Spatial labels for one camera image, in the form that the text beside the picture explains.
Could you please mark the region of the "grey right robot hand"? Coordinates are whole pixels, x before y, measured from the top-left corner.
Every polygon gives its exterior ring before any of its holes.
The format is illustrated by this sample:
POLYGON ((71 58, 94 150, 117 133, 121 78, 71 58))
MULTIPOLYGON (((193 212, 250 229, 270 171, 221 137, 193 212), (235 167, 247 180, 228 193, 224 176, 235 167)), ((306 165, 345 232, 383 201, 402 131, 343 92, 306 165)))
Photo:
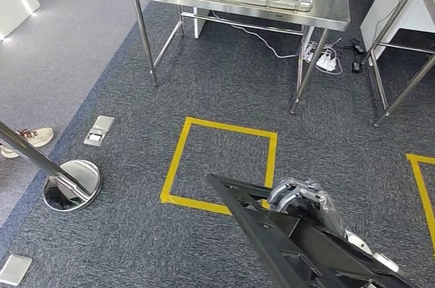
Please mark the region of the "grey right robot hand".
POLYGON ((301 209, 319 221, 330 232, 369 255, 373 254, 362 238, 346 229, 333 199, 318 183, 310 180, 301 181, 293 177, 283 178, 270 192, 267 203, 279 213, 285 213, 290 206, 301 209))

